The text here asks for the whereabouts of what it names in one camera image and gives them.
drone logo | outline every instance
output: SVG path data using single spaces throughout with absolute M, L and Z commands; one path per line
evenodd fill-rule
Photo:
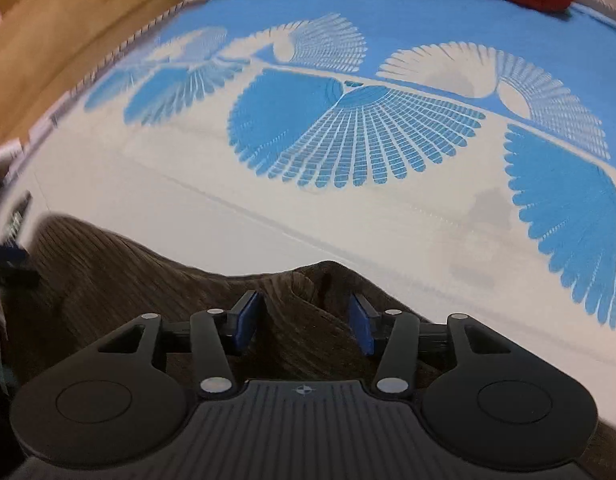
M 306 396 L 310 395 L 314 391 L 314 388 L 310 388 L 307 384 L 302 384 L 298 388 L 295 388 L 294 391 L 299 395 Z

brown blanket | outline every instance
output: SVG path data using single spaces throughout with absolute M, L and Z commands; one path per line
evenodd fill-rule
M 187 320 L 198 310 L 230 308 L 251 288 L 265 294 L 267 313 L 248 352 L 231 361 L 238 380 L 369 381 L 376 365 L 361 356 L 345 322 L 349 294 L 361 292 L 378 310 L 405 308 L 334 262 L 225 277 L 184 267 L 71 218 L 48 218 L 30 254 L 40 286 L 6 298 L 4 358 L 22 382 L 140 314 Z M 189 356 L 169 355 L 167 371 L 191 384 Z M 425 386 L 438 373 L 422 363 L 417 384 Z M 616 480 L 616 431 L 600 424 L 581 462 L 596 478 Z

blue fan pattern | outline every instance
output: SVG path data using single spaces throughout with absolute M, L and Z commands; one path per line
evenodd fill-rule
M 497 52 L 498 78 L 517 89 L 531 119 L 604 160 L 610 159 L 601 120 L 561 81 L 521 57 Z
M 616 187 L 600 167 L 510 124 L 505 159 L 528 235 L 572 299 L 616 327 Z
M 129 90 L 138 81 L 148 76 L 156 65 L 155 62 L 146 62 L 139 66 L 117 68 L 108 77 L 103 79 L 88 96 L 84 105 L 85 110 L 89 112 L 99 108 L 101 105 Z
M 248 61 L 210 60 L 194 68 L 162 68 L 140 89 L 126 107 L 126 124 L 159 124 L 183 108 L 222 88 Z
M 170 118 L 195 100 L 212 94 L 248 64 L 243 60 L 211 59 L 225 38 L 222 27 L 202 28 L 164 43 L 155 38 L 150 48 L 144 46 L 121 60 L 92 90 L 84 109 L 94 110 L 152 75 L 124 110 L 124 121 L 157 124 Z
M 333 78 L 266 70 L 233 107 L 229 133 L 259 174 L 344 187 L 351 177 L 361 186 L 369 170 L 384 184 L 389 171 L 405 178 L 408 167 L 439 164 L 467 145 L 482 119 L 469 107 L 385 86 L 344 94 Z
M 294 45 L 289 62 L 303 66 L 356 72 L 367 50 L 357 27 L 338 14 L 302 22 L 289 36 Z

blue and white patterned sheet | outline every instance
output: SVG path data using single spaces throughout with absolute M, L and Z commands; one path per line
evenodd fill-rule
M 218 0 L 122 59 L 83 109 L 124 100 L 128 127 L 174 127 L 227 98 L 235 160 L 298 194 L 397 190 L 485 136 L 546 273 L 616 329 L 611 27 L 499 0 Z M 435 187 L 440 208 L 453 192 Z

wooden furniture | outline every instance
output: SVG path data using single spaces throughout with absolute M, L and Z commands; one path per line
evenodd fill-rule
M 0 0 L 0 144 L 19 138 L 115 47 L 181 0 Z

